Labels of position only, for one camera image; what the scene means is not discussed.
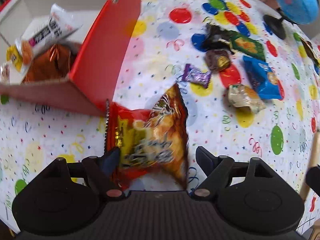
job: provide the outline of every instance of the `open cardboard box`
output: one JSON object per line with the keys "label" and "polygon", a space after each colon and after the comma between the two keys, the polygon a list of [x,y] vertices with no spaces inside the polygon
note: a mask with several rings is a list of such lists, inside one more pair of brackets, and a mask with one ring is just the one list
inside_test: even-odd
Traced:
{"label": "open cardboard box", "polygon": [[[59,80],[20,84],[23,76],[10,69],[10,85],[0,94],[90,115],[104,115],[113,98],[119,71],[141,0],[8,0],[0,8],[0,32],[10,44],[30,36],[48,20],[56,3],[83,24],[67,38],[82,44],[68,75]],[[0,64],[8,45],[0,39]]]}

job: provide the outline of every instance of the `beige snack package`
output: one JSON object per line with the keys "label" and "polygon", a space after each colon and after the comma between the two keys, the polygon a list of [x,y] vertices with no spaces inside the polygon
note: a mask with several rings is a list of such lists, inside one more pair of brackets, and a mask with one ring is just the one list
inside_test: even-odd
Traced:
{"label": "beige snack package", "polygon": [[229,86],[228,100],[234,107],[249,107],[254,114],[266,108],[258,94],[249,86],[242,84]]}

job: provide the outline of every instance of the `blue globe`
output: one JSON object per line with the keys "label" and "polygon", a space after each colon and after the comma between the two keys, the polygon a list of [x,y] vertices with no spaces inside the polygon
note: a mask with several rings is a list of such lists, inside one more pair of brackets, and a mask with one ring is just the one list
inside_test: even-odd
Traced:
{"label": "blue globe", "polygon": [[317,0],[277,0],[284,14],[297,24],[313,22],[319,13]]}

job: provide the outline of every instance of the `balloon print tablecloth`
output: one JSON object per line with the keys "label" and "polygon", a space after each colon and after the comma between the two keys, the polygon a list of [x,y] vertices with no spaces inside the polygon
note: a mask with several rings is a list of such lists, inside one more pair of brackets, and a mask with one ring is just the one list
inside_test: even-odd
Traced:
{"label": "balloon print tablecloth", "polygon": [[[265,13],[277,16],[257,0],[142,0],[114,101],[130,109],[151,108],[178,82],[189,112],[188,190],[205,178],[195,161],[198,146],[236,161],[261,157],[296,191],[301,187],[319,119],[320,80],[300,42],[299,35],[306,38],[301,30],[284,22],[287,38],[282,41],[264,24]],[[207,22],[263,44],[266,62],[280,80],[283,100],[266,101],[267,108],[257,115],[230,106],[226,88],[234,83],[249,84],[240,52],[232,56],[230,68],[212,76],[207,89],[182,82],[186,63],[208,70],[204,52],[191,41],[195,33],[205,33]],[[1,102],[0,218],[18,231],[11,213],[16,194],[58,156],[69,162],[101,156],[104,119],[6,97]],[[131,188],[177,190],[180,186],[161,173],[139,178]],[[298,232],[304,232],[318,217],[319,199],[311,191]]]}

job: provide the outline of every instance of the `orange snack bag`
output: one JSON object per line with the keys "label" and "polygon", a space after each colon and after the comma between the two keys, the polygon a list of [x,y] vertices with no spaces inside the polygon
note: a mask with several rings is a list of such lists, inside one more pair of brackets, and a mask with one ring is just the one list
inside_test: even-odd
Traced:
{"label": "orange snack bag", "polygon": [[111,109],[111,147],[120,147],[120,164],[113,179],[121,187],[151,171],[164,170],[187,187],[188,111],[177,84],[169,88],[152,110]]}

